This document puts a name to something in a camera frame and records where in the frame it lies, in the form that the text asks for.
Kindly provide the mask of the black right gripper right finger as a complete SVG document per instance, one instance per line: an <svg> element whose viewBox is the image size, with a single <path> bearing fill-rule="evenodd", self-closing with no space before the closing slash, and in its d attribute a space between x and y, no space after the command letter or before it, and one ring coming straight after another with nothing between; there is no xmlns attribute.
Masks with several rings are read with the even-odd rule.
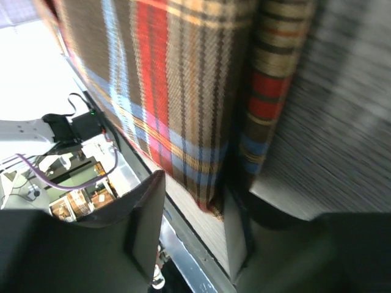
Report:
<svg viewBox="0 0 391 293"><path fill-rule="evenodd" d="M224 192L229 278L238 292L389 292L390 215L301 220L236 184Z"/></svg>

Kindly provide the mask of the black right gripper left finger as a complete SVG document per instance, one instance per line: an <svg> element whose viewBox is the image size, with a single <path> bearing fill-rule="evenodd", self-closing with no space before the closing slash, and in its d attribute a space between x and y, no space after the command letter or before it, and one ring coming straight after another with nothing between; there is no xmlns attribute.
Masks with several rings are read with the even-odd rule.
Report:
<svg viewBox="0 0 391 293"><path fill-rule="evenodd" d="M2 292L147 292L156 264L166 178L77 222L38 209L1 211Z"/></svg>

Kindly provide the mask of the red brown plaid shirt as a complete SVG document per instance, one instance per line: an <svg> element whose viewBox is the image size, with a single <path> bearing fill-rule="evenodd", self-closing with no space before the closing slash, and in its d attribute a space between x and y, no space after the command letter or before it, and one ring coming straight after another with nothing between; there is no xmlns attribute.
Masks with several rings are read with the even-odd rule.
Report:
<svg viewBox="0 0 391 293"><path fill-rule="evenodd" d="M98 105L139 151L222 214L259 174L314 1L35 1Z"/></svg>

